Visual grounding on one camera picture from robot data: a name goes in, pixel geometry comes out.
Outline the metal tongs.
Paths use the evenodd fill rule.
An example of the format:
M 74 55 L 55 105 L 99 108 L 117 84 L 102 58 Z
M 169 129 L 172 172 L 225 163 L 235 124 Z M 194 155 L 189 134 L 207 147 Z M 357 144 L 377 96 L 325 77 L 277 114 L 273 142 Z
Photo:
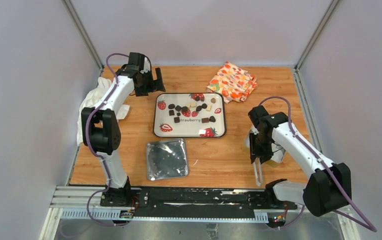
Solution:
M 263 172 L 262 172 L 262 164 L 260 162 L 260 159 L 256 158 L 252 165 L 253 165 L 256 185 L 258 187 L 261 187 L 263 183 Z

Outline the strawberry print tray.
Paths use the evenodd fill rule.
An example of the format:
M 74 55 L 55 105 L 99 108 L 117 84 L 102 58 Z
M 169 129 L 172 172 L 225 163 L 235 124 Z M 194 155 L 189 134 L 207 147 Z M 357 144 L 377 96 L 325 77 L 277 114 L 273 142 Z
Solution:
M 194 100 L 196 96 L 200 97 L 200 101 Z M 216 103 L 211 102 L 212 98 L 216 99 Z M 196 102 L 196 107 L 211 105 L 211 111 L 202 109 L 197 112 L 196 107 L 190 107 L 187 112 L 182 112 L 168 108 L 170 104 L 186 107 L 187 103 L 192 102 Z M 169 110 L 174 110 L 173 116 L 169 115 Z M 180 118 L 179 123 L 174 122 L 175 117 Z M 202 118 L 209 118 L 209 122 L 202 123 Z M 205 135 L 200 135 L 199 130 L 205 130 Z M 156 98 L 153 133 L 159 138 L 220 138 L 226 132 L 225 101 L 219 93 L 162 93 Z

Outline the brown rectangular chocolate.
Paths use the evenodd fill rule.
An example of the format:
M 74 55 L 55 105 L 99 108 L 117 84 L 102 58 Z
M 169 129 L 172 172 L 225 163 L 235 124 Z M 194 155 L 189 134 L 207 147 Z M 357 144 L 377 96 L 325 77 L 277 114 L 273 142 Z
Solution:
M 201 122 L 202 122 L 202 123 L 209 123 L 210 120 L 209 120 L 208 117 L 206 117 L 206 118 L 202 118 L 202 119 L 201 119 Z

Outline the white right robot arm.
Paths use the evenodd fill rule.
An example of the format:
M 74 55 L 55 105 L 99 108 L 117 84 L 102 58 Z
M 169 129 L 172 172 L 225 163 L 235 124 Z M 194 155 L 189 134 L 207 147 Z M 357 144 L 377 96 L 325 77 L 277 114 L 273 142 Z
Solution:
M 263 163 L 280 164 L 288 153 L 307 177 L 307 183 L 285 178 L 266 184 L 265 204 L 277 209 L 284 202 L 305 206 L 316 217 L 337 211 L 352 199 L 351 171 L 344 163 L 335 163 L 314 148 L 284 112 L 269 114 L 262 106 L 248 113 L 252 128 L 247 135 L 250 161 L 256 184 L 262 184 Z

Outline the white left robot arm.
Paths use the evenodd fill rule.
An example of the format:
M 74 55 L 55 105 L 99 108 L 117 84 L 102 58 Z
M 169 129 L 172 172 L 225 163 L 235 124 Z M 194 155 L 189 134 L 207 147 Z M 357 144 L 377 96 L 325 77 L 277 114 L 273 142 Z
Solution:
M 114 71 L 113 80 L 107 92 L 92 107 L 81 110 L 83 143 L 101 163 L 105 175 L 106 200 L 119 206 L 128 206 L 132 201 L 131 184 L 120 160 L 119 146 L 121 130 L 117 112 L 130 94 L 136 97 L 148 96 L 153 92 L 165 92 L 160 68 L 153 77 L 151 60 L 143 53 L 130 52 L 128 62 Z

